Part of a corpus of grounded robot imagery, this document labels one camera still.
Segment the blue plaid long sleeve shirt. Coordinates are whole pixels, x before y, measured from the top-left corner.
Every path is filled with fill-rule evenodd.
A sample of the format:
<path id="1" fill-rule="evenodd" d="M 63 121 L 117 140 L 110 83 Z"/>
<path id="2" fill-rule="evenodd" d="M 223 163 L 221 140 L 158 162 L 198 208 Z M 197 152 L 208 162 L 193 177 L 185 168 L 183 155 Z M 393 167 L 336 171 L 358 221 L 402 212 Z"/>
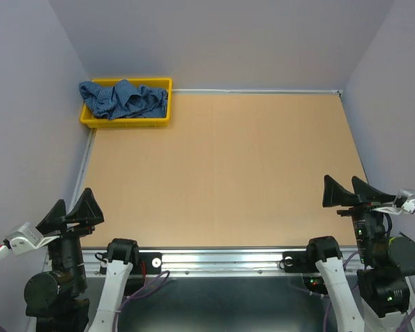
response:
<path id="1" fill-rule="evenodd" d="M 79 92 L 95 118 L 117 120 L 167 115 L 168 92 L 163 88 L 134 86 L 128 80 L 120 80 L 113 86 L 84 81 L 79 84 Z"/>

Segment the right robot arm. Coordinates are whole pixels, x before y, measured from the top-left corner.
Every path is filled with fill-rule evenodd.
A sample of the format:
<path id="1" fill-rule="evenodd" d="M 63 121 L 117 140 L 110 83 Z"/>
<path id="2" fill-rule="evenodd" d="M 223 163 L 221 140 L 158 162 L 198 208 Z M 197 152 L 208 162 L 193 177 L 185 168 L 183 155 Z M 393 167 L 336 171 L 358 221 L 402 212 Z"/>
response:
<path id="1" fill-rule="evenodd" d="M 406 280 L 415 275 L 415 242 L 403 234 L 391 235 L 391 218 L 415 213 L 415 191 L 387 194 L 357 176 L 351 183 L 352 192 L 326 175 L 322 205 L 337 207 L 338 215 L 352 220 L 364 266 L 356 273 L 363 309 L 358 309 L 353 298 L 334 237 L 310 239 L 305 264 L 321 274 L 339 331 L 405 331 L 415 316 Z"/>

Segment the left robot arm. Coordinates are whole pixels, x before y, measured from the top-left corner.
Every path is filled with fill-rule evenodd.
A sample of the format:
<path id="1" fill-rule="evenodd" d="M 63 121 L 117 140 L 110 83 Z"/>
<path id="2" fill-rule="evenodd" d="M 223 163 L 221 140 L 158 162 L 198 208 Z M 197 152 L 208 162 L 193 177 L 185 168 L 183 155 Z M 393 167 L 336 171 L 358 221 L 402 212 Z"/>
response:
<path id="1" fill-rule="evenodd" d="M 59 200 L 38 223 L 36 229 L 47 241 L 50 270 L 31 277 L 24 288 L 26 315 L 35 319 L 36 331 L 116 331 L 116 316 L 129 275 L 139 267 L 140 251 L 133 239 L 109 242 L 103 256 L 103 289 L 90 318 L 90 273 L 81 240 L 103 222 L 103 211 L 87 187 L 71 211 Z"/>

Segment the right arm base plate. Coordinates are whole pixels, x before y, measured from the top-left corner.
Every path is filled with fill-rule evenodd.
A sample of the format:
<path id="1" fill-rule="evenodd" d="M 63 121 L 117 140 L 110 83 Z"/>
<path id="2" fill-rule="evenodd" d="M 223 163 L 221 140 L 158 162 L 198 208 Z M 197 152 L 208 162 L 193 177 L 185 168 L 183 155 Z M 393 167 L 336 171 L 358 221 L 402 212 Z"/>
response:
<path id="1" fill-rule="evenodd" d="M 315 263 L 306 251 L 285 251 L 279 267 L 286 273 L 317 273 Z"/>

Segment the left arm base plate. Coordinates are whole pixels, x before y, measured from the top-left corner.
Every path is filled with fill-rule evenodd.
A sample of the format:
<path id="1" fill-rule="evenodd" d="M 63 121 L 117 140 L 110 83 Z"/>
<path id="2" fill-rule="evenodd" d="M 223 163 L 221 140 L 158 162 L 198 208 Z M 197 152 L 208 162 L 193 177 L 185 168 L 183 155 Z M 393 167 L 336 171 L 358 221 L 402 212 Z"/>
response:
<path id="1" fill-rule="evenodd" d="M 107 253 L 96 252 L 94 257 L 100 262 L 98 273 L 106 275 Z M 160 252 L 140 252 L 139 261 L 130 272 L 133 276 L 158 275 L 161 272 L 162 254 Z"/>

